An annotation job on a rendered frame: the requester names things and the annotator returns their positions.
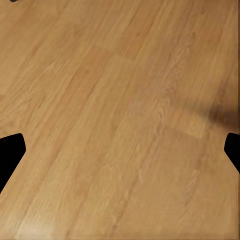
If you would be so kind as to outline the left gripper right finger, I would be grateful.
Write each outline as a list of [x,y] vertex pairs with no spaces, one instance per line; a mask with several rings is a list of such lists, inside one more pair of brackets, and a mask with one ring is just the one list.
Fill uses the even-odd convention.
[[227,135],[224,151],[240,173],[240,135],[229,133]]

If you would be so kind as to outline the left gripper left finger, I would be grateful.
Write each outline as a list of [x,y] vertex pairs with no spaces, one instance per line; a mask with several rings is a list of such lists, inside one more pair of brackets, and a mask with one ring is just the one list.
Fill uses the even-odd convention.
[[0,193],[26,152],[21,133],[0,139]]

